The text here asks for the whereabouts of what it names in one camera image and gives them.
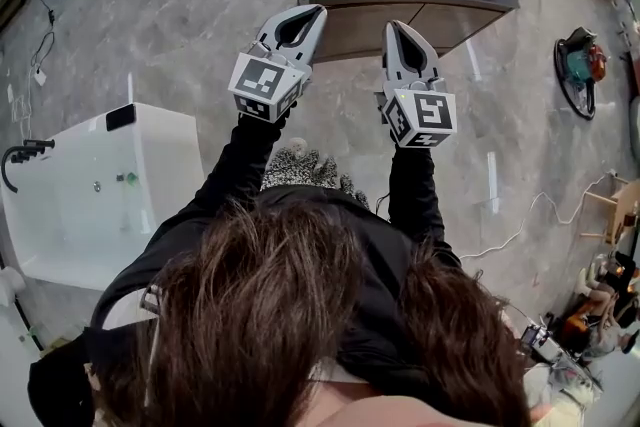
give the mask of marble floor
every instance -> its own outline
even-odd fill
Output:
[[[194,115],[202,161],[211,168],[236,119],[226,92],[236,55],[262,22],[295,0],[45,0],[55,11],[55,46],[43,65],[44,87],[32,83],[34,137],[46,138],[135,101]],[[31,55],[47,30],[46,9],[27,6],[0,36],[3,90],[26,91]],[[552,45],[584,25],[611,56],[598,87],[595,119],[570,111],[556,84]],[[637,176],[628,135],[629,86],[624,50],[606,0],[521,0],[521,8],[442,60],[456,94],[459,132],[434,150],[447,238],[459,255],[501,245],[518,230],[533,197],[545,191],[563,219],[583,190],[614,168]],[[299,136],[333,153],[374,200],[387,191],[393,146],[379,126],[372,92],[380,90],[379,58],[318,65],[314,85],[291,117],[283,140]],[[0,142],[20,140],[11,107],[0,100]],[[495,160],[491,183],[489,162]],[[599,186],[613,187],[609,179]],[[503,251],[463,260],[482,269],[483,283],[531,316],[561,308],[578,269],[601,249],[578,237],[604,229],[587,201],[570,226],[559,225],[541,199],[522,234]],[[0,249],[14,261],[4,217]],[[73,336],[88,322],[97,292],[28,280],[27,315],[44,342]]]

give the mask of black faucet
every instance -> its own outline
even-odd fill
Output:
[[[7,189],[13,193],[18,192],[18,188],[12,185],[7,178],[7,173],[5,171],[7,159],[11,157],[11,162],[13,164],[21,164],[22,162],[29,160],[31,157],[35,157],[38,153],[44,153],[47,148],[54,148],[56,145],[56,142],[53,139],[51,141],[25,139],[22,143],[23,146],[12,146],[9,148],[4,152],[4,156],[2,157],[2,180],[7,186]]]

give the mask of cable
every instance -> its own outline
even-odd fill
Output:
[[[13,123],[20,123],[20,137],[24,139],[31,139],[31,76],[34,73],[40,72],[40,67],[42,63],[47,58],[47,56],[51,53],[53,49],[53,45],[56,42],[56,35],[53,31],[55,24],[55,15],[53,10],[47,5],[44,0],[39,0],[42,2],[42,5],[48,9],[49,16],[49,30],[45,33],[40,41],[40,45],[38,46],[38,50],[31,56],[31,62],[29,71],[27,73],[27,99],[25,100],[25,95],[21,94],[17,96],[11,104],[11,121]],[[46,52],[42,57],[40,57],[40,53],[45,46],[47,38],[51,39],[51,44],[47,48]]]
[[[44,42],[47,41],[47,38],[49,36],[51,36],[51,45],[49,45],[49,48],[47,49],[45,54],[42,56],[42,58],[39,59],[40,51],[42,50],[42,47],[44,47]],[[44,60],[51,53],[51,49],[53,48],[53,44],[55,42],[56,42],[56,35],[53,32],[53,25],[51,25],[51,29],[42,37],[42,41],[40,42],[40,46],[38,47],[38,50],[36,50],[36,53],[33,54],[33,56],[31,56],[32,67],[36,67],[38,71],[40,70],[40,66],[42,66],[42,63],[44,62]]]
[[[384,201],[385,198],[389,197],[389,194],[391,194],[391,193],[387,192],[384,196],[381,196],[380,198],[378,198],[376,200],[376,215],[378,215],[378,210],[380,210],[380,205],[382,204],[382,202]]]
[[[2,253],[0,253],[0,270],[4,269],[5,267],[6,265],[2,258]],[[35,333],[33,333],[33,327],[31,326],[31,323],[29,322],[27,315],[24,313],[24,310],[22,309],[22,305],[20,304],[20,301],[18,301],[17,297],[14,299],[13,304],[15,305],[16,310],[18,310],[18,315],[20,315],[20,318],[22,319],[22,323],[24,324],[24,327],[27,328],[29,337],[33,340],[33,343],[38,348],[38,350],[43,351],[44,346],[42,345],[42,343],[40,343],[40,339],[35,335]]]
[[[591,182],[589,184],[589,186],[584,190],[584,192],[582,193],[582,196],[580,197],[580,202],[578,203],[578,206],[576,207],[576,209],[573,212],[573,215],[569,218],[569,220],[567,221],[563,221],[562,219],[560,219],[560,215],[558,214],[558,206],[556,205],[555,201],[553,201],[549,195],[546,192],[541,192],[540,194],[538,194],[535,198],[533,198],[533,201],[531,202],[531,206],[529,206],[529,210],[527,211],[527,213],[525,214],[524,218],[522,219],[522,222],[520,223],[520,229],[515,232],[513,235],[511,235],[511,237],[509,237],[504,244],[502,244],[501,246],[495,246],[495,247],[490,247],[485,249],[484,251],[481,251],[480,253],[476,253],[476,254],[469,254],[469,255],[463,255],[460,257],[460,259],[463,258],[479,258],[481,256],[486,255],[487,253],[492,253],[494,251],[502,251],[505,247],[507,247],[518,235],[520,235],[522,233],[522,230],[524,229],[524,223],[527,220],[527,217],[529,216],[529,214],[531,213],[531,210],[533,210],[533,206],[536,204],[536,202],[538,201],[539,198],[541,197],[545,197],[547,198],[547,200],[551,203],[551,205],[553,206],[553,211],[556,214],[556,219],[558,219],[558,223],[562,224],[562,225],[568,225],[571,224],[574,219],[576,218],[576,216],[578,215],[578,212],[580,211],[580,208],[582,207],[582,204],[584,203],[584,197],[587,194],[587,192],[589,192],[589,189],[591,189],[591,187],[593,187],[594,185],[598,185],[602,180],[604,180],[607,176],[609,176],[610,173],[606,173],[604,175],[602,175],[600,178],[598,178],[598,180],[596,180],[595,182]]]
[[[47,8],[47,11],[53,12],[53,9],[51,9],[44,0],[39,0],[39,1],[42,2],[42,5]]]

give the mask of white bathtub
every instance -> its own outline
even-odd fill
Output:
[[[102,114],[6,164],[18,192],[2,183],[2,200],[25,275],[104,290],[202,185],[195,119],[134,106],[132,124],[107,131]]]

